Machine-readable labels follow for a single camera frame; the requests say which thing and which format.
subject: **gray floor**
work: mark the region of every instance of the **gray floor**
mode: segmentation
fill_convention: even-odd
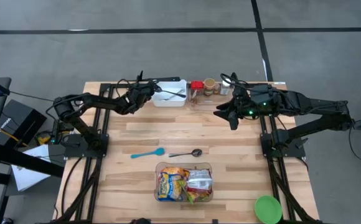
[[[259,0],[263,27],[361,27],[361,1]],[[0,0],[0,29],[123,29],[254,27],[250,1],[241,0]],[[265,34],[275,81],[308,97],[349,100],[361,119],[361,33]],[[86,81],[178,75],[185,79],[237,72],[265,80],[255,33],[0,35],[0,77],[11,90],[46,98],[80,93]],[[11,96],[44,112],[49,102]],[[297,124],[313,119],[297,118]],[[48,121],[46,128],[52,124]],[[361,156],[361,131],[352,132]],[[361,161],[348,133],[324,131],[306,144],[320,217],[361,223]],[[11,197],[6,216],[47,222],[60,180],[51,177]]]

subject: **blue spoon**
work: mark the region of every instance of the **blue spoon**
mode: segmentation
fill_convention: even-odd
[[[154,150],[153,152],[146,152],[146,153],[141,153],[141,154],[132,154],[131,158],[135,159],[135,158],[138,158],[138,157],[141,157],[141,156],[154,155],[154,154],[157,155],[157,156],[161,156],[161,155],[164,155],[164,153],[165,153],[164,148],[158,148],[158,149]]]

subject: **black box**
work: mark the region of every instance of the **black box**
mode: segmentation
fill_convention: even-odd
[[[35,109],[11,100],[2,111],[0,128],[28,144],[45,120],[46,117]],[[13,149],[17,146],[17,141],[0,130],[0,145],[7,149]]]

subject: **wooden table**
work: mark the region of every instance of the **wooden table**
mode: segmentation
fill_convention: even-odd
[[[84,92],[97,95],[100,84],[87,82]],[[275,86],[286,88],[286,85]],[[110,145],[103,160],[93,222],[129,223],[141,217],[150,218],[154,223],[211,223],[213,219],[220,223],[259,222],[254,214],[255,200],[262,195],[272,195],[268,165],[259,140],[260,121],[243,119],[238,129],[231,131],[229,124],[212,111],[215,105],[193,106],[187,102],[182,108],[156,108],[150,101],[135,114],[121,116],[111,112]],[[94,114],[95,109],[90,109],[82,119],[92,125]],[[295,126],[294,118],[280,116],[280,119],[287,128]],[[164,147],[166,155],[130,158],[131,154],[150,152],[158,147]],[[202,149],[204,154],[197,158],[167,156],[195,148]],[[66,163],[56,203],[59,211],[63,185],[76,160]],[[159,162],[210,163],[213,200],[196,205],[156,201],[154,171]],[[319,218],[305,165],[294,158],[285,158],[285,163],[292,193],[310,216]],[[66,208],[80,190],[84,164],[85,159],[70,178],[65,194]],[[89,195],[86,198],[83,218],[87,215]],[[288,218],[284,197],[281,204],[284,218]]]

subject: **green lid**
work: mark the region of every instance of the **green lid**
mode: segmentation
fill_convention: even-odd
[[[276,224],[282,216],[281,205],[272,196],[261,196],[255,202],[255,214],[265,224]]]

